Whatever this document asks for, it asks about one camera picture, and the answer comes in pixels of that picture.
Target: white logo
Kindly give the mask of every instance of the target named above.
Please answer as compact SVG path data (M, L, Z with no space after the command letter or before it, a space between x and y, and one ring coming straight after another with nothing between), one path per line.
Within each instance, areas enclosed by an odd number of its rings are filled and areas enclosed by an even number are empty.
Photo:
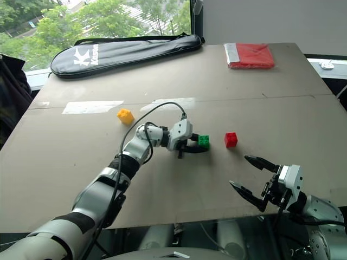
M93 55L92 55L92 58L90 57L89 55L89 50L86 51L86 53L84 53L83 55L81 55L78 51L78 48L76 48L76 52L75 52L75 57L78 59L78 60L74 60L74 64L75 65L84 65L84 66L88 66L89 63L92 64L92 65L98 65L99 64L99 45L98 44L94 44L93 45Z

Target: table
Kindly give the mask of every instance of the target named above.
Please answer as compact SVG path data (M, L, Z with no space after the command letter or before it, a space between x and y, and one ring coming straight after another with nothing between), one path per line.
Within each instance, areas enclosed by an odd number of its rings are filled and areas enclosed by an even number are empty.
M178 159L155 148L152 160L133 178L112 228L259 215L228 182L240 182L259 196L271 177L246 162L244 154L301 165L305 193L345 205L347 114L295 44L272 44L271 50L278 66L273 71L230 71L222 46L206 46L182 58L89 80L52 75L0 152L0 231L31 231L69 212L79 191L118 152L127 127L119 123L117 111L126 108L139 118L144 106L165 98L195 98L182 104L194 132L210 135L211 150ZM191 60L215 66L193 68ZM187 70L202 72L196 79ZM179 72L185 76L178 77ZM141 87L128 97L133 85L124 84L126 78L135 84L134 77ZM69 102L102 100L124 103L105 113L62 114ZM179 117L178 110L163 109L147 120L171 127ZM237 148L225 148L226 132L237 133ZM275 212L269 205L266 213Z

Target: lego brick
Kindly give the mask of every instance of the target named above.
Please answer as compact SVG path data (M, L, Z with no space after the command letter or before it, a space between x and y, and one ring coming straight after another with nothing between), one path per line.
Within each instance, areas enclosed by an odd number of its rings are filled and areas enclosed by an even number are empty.
M134 121L134 116L132 115L130 110L123 108L117 113L117 117L122 123L126 125L130 125L132 121Z
M198 145L203 148L210 148L210 137L208 135L199 135Z
M236 147L236 144L237 144L236 133L226 133L224 137L224 143L226 144L226 148Z

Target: white paper strip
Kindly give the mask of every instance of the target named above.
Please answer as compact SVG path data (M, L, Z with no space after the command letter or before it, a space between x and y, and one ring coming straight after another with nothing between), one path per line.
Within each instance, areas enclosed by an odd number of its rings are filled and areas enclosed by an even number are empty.
M119 101L84 101L68 102L63 114L98 114L106 113L111 108L123 104L124 100Z
M156 106L160 105L161 103L165 103L165 102L176 102L180 104L184 109L189 109L195 106L195 97L178 97L176 99L156 99L149 105L141 108L140 111L147 112L155 108ZM159 107L157 110L179 110L179 107L177 107L174 104L168 104L168 105Z

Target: white wall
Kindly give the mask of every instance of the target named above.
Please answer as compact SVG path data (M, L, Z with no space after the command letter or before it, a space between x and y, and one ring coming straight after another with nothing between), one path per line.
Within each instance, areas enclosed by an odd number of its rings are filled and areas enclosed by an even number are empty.
M204 0L207 44L295 42L347 56L347 0Z

